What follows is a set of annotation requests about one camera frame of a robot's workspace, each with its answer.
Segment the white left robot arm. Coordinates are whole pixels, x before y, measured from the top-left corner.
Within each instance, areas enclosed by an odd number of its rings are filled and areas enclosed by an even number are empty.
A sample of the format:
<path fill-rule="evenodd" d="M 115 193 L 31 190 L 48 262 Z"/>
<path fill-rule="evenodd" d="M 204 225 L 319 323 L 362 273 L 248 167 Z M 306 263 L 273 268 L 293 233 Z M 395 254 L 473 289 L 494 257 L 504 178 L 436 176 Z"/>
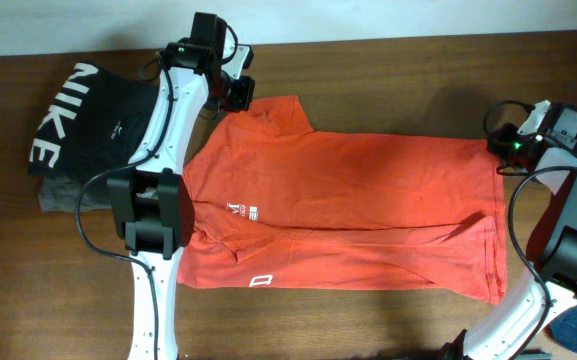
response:
<path fill-rule="evenodd" d="M 229 45 L 226 59 L 172 43 L 165 50 L 158 96 L 129 169 L 107 180 L 117 234 L 129 252 L 134 320 L 129 359 L 175 359 L 176 276 L 194 227 L 194 208 L 182 181 L 195 121 L 208 102 L 222 112 L 248 109 L 255 82 L 243 75 L 249 45 Z"/>

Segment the orange red t-shirt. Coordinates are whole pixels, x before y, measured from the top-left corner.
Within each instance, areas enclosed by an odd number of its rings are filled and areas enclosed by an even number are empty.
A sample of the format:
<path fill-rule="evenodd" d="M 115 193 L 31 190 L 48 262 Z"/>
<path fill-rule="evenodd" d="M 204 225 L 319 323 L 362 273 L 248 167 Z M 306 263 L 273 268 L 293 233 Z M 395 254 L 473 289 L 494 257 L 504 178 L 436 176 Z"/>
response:
<path fill-rule="evenodd" d="M 482 140 L 312 128 L 295 96 L 228 115 L 185 166 L 196 289 L 507 289 L 504 186 Z"/>

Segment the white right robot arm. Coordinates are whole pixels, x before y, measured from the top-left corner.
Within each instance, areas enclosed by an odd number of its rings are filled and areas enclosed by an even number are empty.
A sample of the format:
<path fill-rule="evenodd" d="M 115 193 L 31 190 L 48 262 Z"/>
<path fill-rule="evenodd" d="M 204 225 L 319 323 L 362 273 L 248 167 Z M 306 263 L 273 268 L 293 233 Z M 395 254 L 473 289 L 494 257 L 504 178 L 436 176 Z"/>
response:
<path fill-rule="evenodd" d="M 547 100 L 522 103 L 519 126 L 486 128 L 487 150 L 501 159 L 497 172 L 518 177 L 507 210 L 508 234 L 525 266 L 517 285 L 483 322 L 443 345 L 438 358 L 544 359 L 530 342 L 550 322 L 577 306 L 577 106 Z M 524 187 L 547 187 L 550 202 L 521 246 L 515 206 Z"/>

